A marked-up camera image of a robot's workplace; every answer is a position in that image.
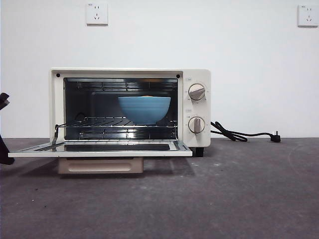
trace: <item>open oven door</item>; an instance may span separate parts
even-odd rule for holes
[[[88,140],[45,143],[17,152],[10,152],[9,157],[158,157],[192,156],[192,151],[177,140]]]

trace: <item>power cord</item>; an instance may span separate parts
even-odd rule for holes
[[[226,130],[219,122],[210,122],[210,124],[212,126],[214,126],[216,129],[218,129],[220,132],[218,131],[213,131],[211,130],[211,133],[217,133],[217,134],[221,134],[229,139],[231,139],[232,141],[241,141],[241,142],[247,142],[247,138],[244,136],[250,136],[250,137],[254,137],[254,136],[260,136],[260,135],[268,135],[270,136],[270,141],[275,142],[275,143],[279,143],[280,140],[280,135],[278,135],[278,131],[276,131],[276,134],[271,134],[271,133],[254,133],[254,134],[248,134],[248,133],[240,133],[240,132],[235,132],[235,131],[229,131]]]

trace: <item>electrical outlet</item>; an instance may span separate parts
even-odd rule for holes
[[[298,26],[300,27],[318,27],[319,6],[299,5],[298,6]]]
[[[93,1],[86,5],[87,25],[108,25],[108,5],[106,2]]]

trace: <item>temperature knob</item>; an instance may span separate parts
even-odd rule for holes
[[[205,88],[201,84],[194,84],[189,87],[188,94],[193,100],[199,101],[205,96]]]

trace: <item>bowl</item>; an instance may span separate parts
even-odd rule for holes
[[[156,124],[165,117],[170,97],[118,97],[124,116],[135,124]]]

